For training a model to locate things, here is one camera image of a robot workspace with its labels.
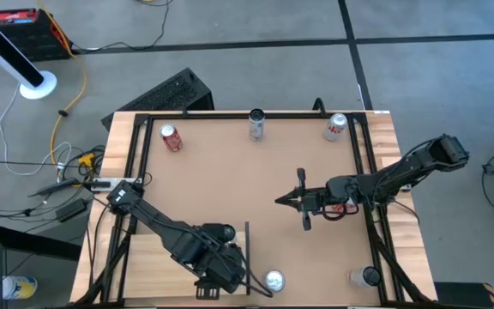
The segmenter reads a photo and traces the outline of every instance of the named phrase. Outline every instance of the can lid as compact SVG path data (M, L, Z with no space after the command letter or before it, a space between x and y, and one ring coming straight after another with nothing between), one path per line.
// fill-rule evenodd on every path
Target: can lid
M255 121L263 120L264 112L260 108L255 108L254 110L250 111L249 118Z
M336 125L344 125L346 123L346 116L341 113L336 113L331 117L331 122Z
M175 132L175 127L172 124L163 124L160 129L162 137L169 137Z
M378 285L381 282L381 273L372 266L365 267L363 272L363 278L367 284L372 287Z
M271 270L266 274L266 287L273 292L279 292L285 287L285 277L278 270Z

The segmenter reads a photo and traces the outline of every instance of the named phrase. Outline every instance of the concrete floor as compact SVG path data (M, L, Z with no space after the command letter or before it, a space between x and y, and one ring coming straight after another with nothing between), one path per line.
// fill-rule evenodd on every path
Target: concrete floor
M83 47L119 40L146 45L159 35L165 11L133 0L45 3L68 36ZM358 38L494 33L494 1L346 3ZM0 0L0 9L34 6L33 0ZM335 0L175 0L161 44L344 39L345 33ZM434 280L489 282L494 286L494 210L479 187L481 165L494 154L494 40L359 45L358 49L373 106L392 112L403 151L446 132L458 136L471 152L467 167L455 173L436 173L413 193ZM104 144L107 132L99 123L102 117L185 67L192 68L211 88L217 109L307 109L317 96L328 108L362 108L347 45L94 54L83 58L89 73L86 97L65 119L57 136L57 142L68 141L80 148ZM43 100L17 98L5 123L13 161L40 161L45 156L57 110L81 86L81 72L71 60L36 65L55 73L59 85ZM15 86L16 81L0 69L0 114ZM29 171L31 167L15 169ZM39 199L26 195L54 178L50 167L36 176L19 178L0 165L0 208L35 205ZM494 199L494 178L489 179L489 191ZM71 193L63 192L49 204L68 195ZM0 225L18 230L35 226L4 219ZM48 227L43 234L70 239L85 224L84 218L78 218ZM47 270L52 270L51 276L46 275ZM16 273L42 279L40 290L32 299L9 306L65 303L74 272L73 263L32 258Z

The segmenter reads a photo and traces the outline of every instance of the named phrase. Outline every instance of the red soda can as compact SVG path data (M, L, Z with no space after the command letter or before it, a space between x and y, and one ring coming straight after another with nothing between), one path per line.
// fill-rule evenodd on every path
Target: red soda can
M182 139L178 134L177 128L172 124L163 124L160 129L161 138L172 152L179 151L182 148Z

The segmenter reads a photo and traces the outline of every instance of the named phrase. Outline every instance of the yellow cable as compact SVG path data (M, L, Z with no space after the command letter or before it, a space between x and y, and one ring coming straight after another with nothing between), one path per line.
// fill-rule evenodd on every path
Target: yellow cable
M49 10L47 10L47 8L41 2L41 0L36 0L36 2L38 4L39 8L42 9L42 10L44 10L46 12L47 17L49 17L49 19L51 20L52 24L57 29L58 33L60 33L60 37L63 39L64 46L66 47L66 51L68 52L68 54L73 59L77 60L77 62L81 66L81 71L82 71L82 74L83 74L83 84L81 85L81 90L80 90L79 94L77 94L77 96L63 109L65 112L67 112L73 105L75 105L75 103L78 102L78 100L85 93L85 88L87 87L87 69L85 68L85 64L83 63L83 61L79 57L77 57L76 55L74 55L72 53L72 51L71 51L71 49L69 48L69 45L68 45L68 39L64 35L64 33L63 33L62 29L60 28L60 26L58 26L57 22L52 18L51 13L49 13ZM57 134L57 128L58 128L58 125L60 124L60 121L62 120L62 117L63 117L62 115L59 115L58 116L57 122L55 123L55 126L52 128L51 142L49 144L49 150L51 151L52 164L57 164L56 161L55 161L55 156L54 156L52 150L53 150L54 144L55 144L55 135Z

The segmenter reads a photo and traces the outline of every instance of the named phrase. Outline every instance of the red battery box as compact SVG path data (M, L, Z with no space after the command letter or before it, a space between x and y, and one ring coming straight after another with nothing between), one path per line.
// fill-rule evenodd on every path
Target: red battery box
M68 59L64 40L44 10L0 10L0 31L30 61Z

